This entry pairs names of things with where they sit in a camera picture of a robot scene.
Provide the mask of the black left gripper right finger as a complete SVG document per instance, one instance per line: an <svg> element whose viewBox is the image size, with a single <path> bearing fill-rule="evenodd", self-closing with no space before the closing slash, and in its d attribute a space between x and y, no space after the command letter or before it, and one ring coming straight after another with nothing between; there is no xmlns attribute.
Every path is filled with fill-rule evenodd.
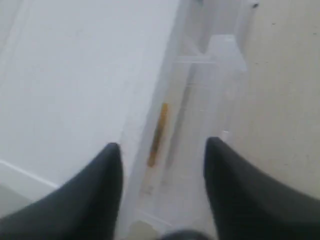
<svg viewBox="0 0 320 240"><path fill-rule="evenodd" d="M203 177L219 239L319 239L320 201L272 178L218 137L206 140Z"/></svg>

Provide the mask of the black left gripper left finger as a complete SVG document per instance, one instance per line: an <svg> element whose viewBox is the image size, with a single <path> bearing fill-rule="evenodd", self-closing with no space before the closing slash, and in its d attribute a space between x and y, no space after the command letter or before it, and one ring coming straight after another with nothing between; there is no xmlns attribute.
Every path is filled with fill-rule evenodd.
<svg viewBox="0 0 320 240"><path fill-rule="evenodd" d="M123 192L117 143L57 190L0 219L2 240L112 240Z"/></svg>

